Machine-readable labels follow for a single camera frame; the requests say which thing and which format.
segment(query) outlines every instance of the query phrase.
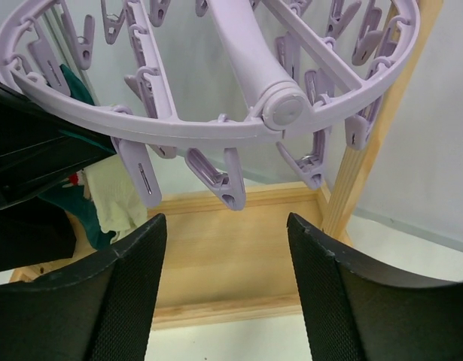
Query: white cloth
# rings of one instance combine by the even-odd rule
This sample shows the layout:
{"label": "white cloth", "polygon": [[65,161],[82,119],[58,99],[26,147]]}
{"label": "white cloth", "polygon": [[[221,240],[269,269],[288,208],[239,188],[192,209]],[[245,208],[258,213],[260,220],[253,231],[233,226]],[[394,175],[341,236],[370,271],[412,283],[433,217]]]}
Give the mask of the white cloth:
{"label": "white cloth", "polygon": [[148,210],[119,156],[111,156],[84,169],[99,225],[104,233],[116,232],[119,240],[144,224]]}

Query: dark green fabric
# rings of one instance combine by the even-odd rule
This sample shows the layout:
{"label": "dark green fabric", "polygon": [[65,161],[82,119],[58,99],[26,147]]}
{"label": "dark green fabric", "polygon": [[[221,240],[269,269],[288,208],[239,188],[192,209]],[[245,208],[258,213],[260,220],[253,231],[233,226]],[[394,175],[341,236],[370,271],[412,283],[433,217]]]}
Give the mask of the dark green fabric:
{"label": "dark green fabric", "polygon": [[64,74],[65,81],[71,90],[71,98],[89,105],[96,105],[96,103],[94,103],[93,97],[89,93],[89,90],[87,90],[81,79],[79,79],[71,69],[62,64],[60,66],[60,70]]}
{"label": "dark green fabric", "polygon": [[94,249],[101,250],[108,246],[116,233],[103,233],[101,231],[96,206],[92,201],[84,198],[84,187],[63,187],[63,185],[64,183],[57,184],[39,194],[39,198],[75,215],[82,223],[87,240]]}

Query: plastic clothespin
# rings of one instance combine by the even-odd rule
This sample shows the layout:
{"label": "plastic clothespin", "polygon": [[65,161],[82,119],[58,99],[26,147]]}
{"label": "plastic clothespin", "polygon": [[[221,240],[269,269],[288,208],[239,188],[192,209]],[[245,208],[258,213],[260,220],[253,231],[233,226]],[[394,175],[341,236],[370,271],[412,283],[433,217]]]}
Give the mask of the plastic clothespin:
{"label": "plastic clothespin", "polygon": [[6,65],[10,65],[14,60],[17,60],[18,61],[18,64],[16,66],[16,70],[21,70],[23,69],[23,71],[28,74],[30,72],[32,72],[32,66],[30,65],[29,63],[29,60],[27,60],[27,58],[23,55],[23,54],[20,54],[20,53],[13,53],[5,62]]}
{"label": "plastic clothespin", "polygon": [[[218,123],[227,121],[221,114]],[[245,181],[243,179],[239,154],[236,148],[224,149],[224,164],[227,172],[217,170],[199,149],[188,149],[184,156],[189,169],[211,190],[229,209],[241,211],[246,203]]]}
{"label": "plastic clothespin", "polygon": [[[145,74],[156,76],[160,75],[160,71],[157,68],[142,66],[139,68],[135,77],[127,75],[124,81],[126,81],[129,88],[141,99],[148,117],[158,119],[159,114],[157,113],[156,104],[154,103],[151,82],[145,79]],[[178,155],[178,149],[176,147],[163,145],[150,145],[150,147],[158,156],[164,159],[173,159]]]}
{"label": "plastic clothespin", "polygon": [[345,0],[332,0],[330,16],[327,24],[327,35],[338,39],[345,28],[350,24],[353,17],[357,14],[361,6],[361,0],[355,0],[343,11],[343,2]]}
{"label": "plastic clothespin", "polygon": [[79,68],[87,70],[90,68],[93,57],[96,21],[92,15],[86,15],[84,19],[84,35],[78,36],[65,0],[56,0],[56,3],[62,6],[63,13],[61,14],[61,19],[65,29],[64,35],[71,44],[72,58]]}
{"label": "plastic clothespin", "polygon": [[300,50],[301,47],[290,32],[275,40],[276,54],[279,63],[294,81],[300,83]]}
{"label": "plastic clothespin", "polygon": [[381,18],[382,9],[375,6],[375,0],[370,0],[361,23],[355,49],[353,50],[353,65],[359,66],[365,64],[376,47],[379,46],[383,35],[382,30],[377,30]]}
{"label": "plastic clothespin", "polygon": [[138,39],[136,32],[145,35],[148,33],[148,30],[143,29],[138,24],[132,24],[129,27],[129,41],[131,43],[131,48],[134,50],[134,56],[136,57],[138,66],[141,67],[146,65],[146,59],[144,51],[142,50],[141,41]]}
{"label": "plastic clothespin", "polygon": [[196,0],[196,15],[204,17],[206,11],[208,11],[208,2],[206,0]]}
{"label": "plastic clothespin", "polygon": [[261,0],[249,0],[249,3],[251,5],[251,7],[254,9],[256,9],[256,7],[260,4],[260,1]]}
{"label": "plastic clothespin", "polygon": [[159,27],[164,23],[164,17],[168,12],[169,3],[171,0],[151,0],[149,8],[149,21],[153,26]]}
{"label": "plastic clothespin", "polygon": [[[370,79],[378,71],[380,64],[386,67],[391,66],[391,63],[386,59],[375,59],[372,62],[367,79]],[[362,150],[365,148],[380,107],[382,106],[382,101],[383,96],[380,96],[357,114],[353,114],[345,119],[346,145],[355,150]]]}
{"label": "plastic clothespin", "polygon": [[[298,2],[295,0],[290,4],[290,8],[301,17],[302,11],[305,11],[309,4],[311,4],[311,0],[308,2]],[[275,39],[275,49],[278,62],[285,68],[288,75],[299,84],[301,46],[298,41],[290,32],[286,32],[284,36],[279,36]]]}
{"label": "plastic clothespin", "polygon": [[331,127],[313,133],[312,152],[298,160],[293,159],[283,143],[276,143],[283,159],[311,190],[316,190],[323,184],[330,133]]}
{"label": "plastic clothespin", "polygon": [[376,52],[376,57],[390,56],[393,54],[393,52],[397,48],[398,42],[393,39],[395,25],[397,25],[397,23],[407,24],[407,19],[401,16],[392,17],[392,19],[388,22],[383,32],[382,42],[380,43],[379,49]]}
{"label": "plastic clothespin", "polygon": [[116,42],[117,36],[119,36],[124,20],[126,19],[124,9],[120,11],[119,16],[116,14],[108,14],[106,0],[101,0],[101,9],[105,42],[112,45]]}
{"label": "plastic clothespin", "polygon": [[27,44],[27,49],[29,50],[32,58],[35,60],[35,64],[37,64],[38,68],[53,89],[65,96],[71,96],[69,85],[65,80],[64,74],[60,70],[60,64],[57,62],[57,58],[53,53],[41,26],[33,17],[28,17],[23,22],[26,21],[29,21],[31,25],[34,26],[35,33],[38,36],[37,40]]}
{"label": "plastic clothespin", "polygon": [[[306,94],[312,104],[315,104],[318,100],[325,100],[334,96],[334,83],[322,69],[317,71],[308,70],[305,73],[305,85]],[[314,132],[312,152],[298,160],[295,160],[291,156],[283,143],[276,143],[278,151],[286,163],[312,190],[318,189],[323,184],[323,174],[327,160],[327,149],[330,134],[331,127]]]}
{"label": "plastic clothespin", "polygon": [[47,86],[47,80],[40,73],[31,71],[27,74],[27,79],[32,80],[34,83],[41,84],[42,86]]}
{"label": "plastic clothespin", "polygon": [[[118,113],[131,114],[128,107],[117,106],[112,109]],[[158,206],[163,199],[156,174],[149,158],[146,144],[111,137],[112,144],[121,158],[124,167],[133,180],[134,187],[147,208]]]}
{"label": "plastic clothespin", "polygon": [[[388,59],[397,48],[398,43],[393,39],[395,25],[398,22],[407,23],[403,17],[393,17],[387,24],[383,32],[382,42],[375,54],[375,59],[370,65],[367,79],[370,79],[378,72],[379,66],[390,68],[393,64]],[[382,106],[383,96],[373,101],[367,107],[345,119],[346,144],[356,150],[362,150],[368,143],[368,138],[373,130],[380,107]]]}

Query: wooden stand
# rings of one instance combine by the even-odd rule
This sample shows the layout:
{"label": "wooden stand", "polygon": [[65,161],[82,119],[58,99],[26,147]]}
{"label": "wooden stand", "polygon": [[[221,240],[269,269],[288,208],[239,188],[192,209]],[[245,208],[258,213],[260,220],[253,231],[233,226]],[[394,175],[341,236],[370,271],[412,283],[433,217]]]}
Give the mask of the wooden stand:
{"label": "wooden stand", "polygon": [[[288,249],[290,212],[350,244],[345,227],[412,77],[443,0],[421,0],[422,25],[415,51],[385,95],[369,145],[346,149],[334,191],[310,191],[302,183],[247,189],[244,211],[227,210],[208,192],[165,197],[149,212],[164,213],[168,244],[153,327],[189,326],[301,312]],[[389,16],[394,13],[392,7]],[[78,238],[75,255],[19,268],[11,281],[30,281],[75,262],[93,250],[82,226],[69,217]]]}

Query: wooden base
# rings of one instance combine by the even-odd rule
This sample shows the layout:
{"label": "wooden base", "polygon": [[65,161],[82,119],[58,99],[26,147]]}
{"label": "wooden base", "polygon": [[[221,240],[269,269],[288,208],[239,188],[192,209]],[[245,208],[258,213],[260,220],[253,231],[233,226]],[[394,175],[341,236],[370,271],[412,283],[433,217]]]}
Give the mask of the wooden base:
{"label": "wooden base", "polygon": [[[296,183],[250,187],[247,195],[240,212],[209,192],[167,196],[149,211],[150,217],[164,213],[168,224],[155,328],[301,312],[286,222],[295,212],[321,225],[330,193]],[[71,220],[78,237],[72,259],[16,272],[34,279],[92,253],[81,225]],[[350,244],[346,234],[342,241]]]}

